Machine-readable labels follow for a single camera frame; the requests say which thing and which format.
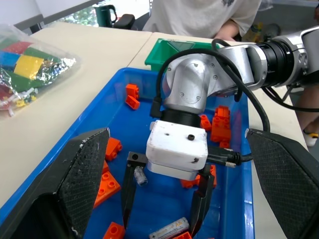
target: green plastic bin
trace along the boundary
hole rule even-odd
[[[162,64],[172,55],[191,48],[211,49],[210,43],[193,41],[175,41],[159,38],[145,60],[145,65],[150,65],[152,71],[159,71]]]

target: black foam pad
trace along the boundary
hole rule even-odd
[[[250,129],[262,191],[288,239],[319,238],[319,163],[298,142]]]

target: yellow object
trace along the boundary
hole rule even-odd
[[[260,42],[262,29],[263,29],[262,22],[252,25],[250,29],[247,31],[247,33],[243,36],[242,41],[255,42],[255,43]]]
[[[16,62],[14,73],[35,80],[44,59],[34,56],[20,56]]]
[[[25,106],[25,102],[24,102],[24,100],[17,100],[15,105],[17,107],[22,107],[22,106]]]
[[[318,133],[310,133],[309,136],[312,138],[318,138],[319,134]]]

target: plastic bag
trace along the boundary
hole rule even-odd
[[[13,116],[16,108],[35,101],[41,89],[74,69],[77,61],[14,26],[0,24],[0,111]]]
[[[268,9],[273,8],[273,1],[272,0],[262,0],[259,6],[258,11],[265,11]]]

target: white t-shirt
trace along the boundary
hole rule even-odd
[[[154,0],[144,31],[213,38],[229,19],[245,35],[261,0]]]

